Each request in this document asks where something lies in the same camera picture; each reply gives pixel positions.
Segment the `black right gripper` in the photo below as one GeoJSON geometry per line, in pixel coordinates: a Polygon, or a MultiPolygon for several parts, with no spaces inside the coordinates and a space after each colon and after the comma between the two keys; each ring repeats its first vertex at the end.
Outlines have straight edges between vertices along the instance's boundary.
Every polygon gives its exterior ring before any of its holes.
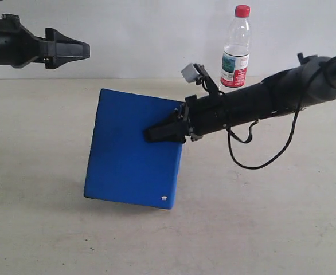
{"type": "Polygon", "coordinates": [[[145,141],[186,143],[187,136],[193,142],[202,139],[202,135],[197,133],[192,122],[193,109],[197,101],[197,95],[186,97],[185,101],[168,117],[143,131],[145,141]]]}

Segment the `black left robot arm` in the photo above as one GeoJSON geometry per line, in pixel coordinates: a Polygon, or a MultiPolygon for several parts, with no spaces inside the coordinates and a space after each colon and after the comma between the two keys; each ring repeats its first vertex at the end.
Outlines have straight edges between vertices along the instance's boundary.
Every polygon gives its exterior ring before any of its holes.
{"type": "Polygon", "coordinates": [[[21,69],[31,63],[54,70],[60,66],[90,58],[90,45],[47,27],[45,37],[29,31],[18,15],[5,13],[0,18],[0,66],[21,69]]]}

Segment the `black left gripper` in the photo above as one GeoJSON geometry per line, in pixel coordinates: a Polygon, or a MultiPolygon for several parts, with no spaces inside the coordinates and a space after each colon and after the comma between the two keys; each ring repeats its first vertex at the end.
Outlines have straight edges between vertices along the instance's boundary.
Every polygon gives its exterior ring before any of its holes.
{"type": "Polygon", "coordinates": [[[60,32],[45,29],[45,37],[35,36],[19,16],[3,14],[0,19],[0,66],[24,68],[30,63],[44,63],[47,69],[60,64],[90,58],[90,45],[77,40],[60,41],[60,32]]]}

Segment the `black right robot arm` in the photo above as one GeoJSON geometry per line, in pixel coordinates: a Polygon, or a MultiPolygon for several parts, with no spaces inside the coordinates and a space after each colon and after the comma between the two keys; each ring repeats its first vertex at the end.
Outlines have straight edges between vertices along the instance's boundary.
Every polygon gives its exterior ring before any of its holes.
{"type": "Polygon", "coordinates": [[[144,138],[153,143],[185,143],[187,137],[198,140],[209,133],[336,100],[336,56],[299,53],[298,60],[296,68],[228,93],[219,90],[203,65],[188,64],[182,76],[202,86],[208,95],[185,98],[168,117],[146,128],[144,138]]]}

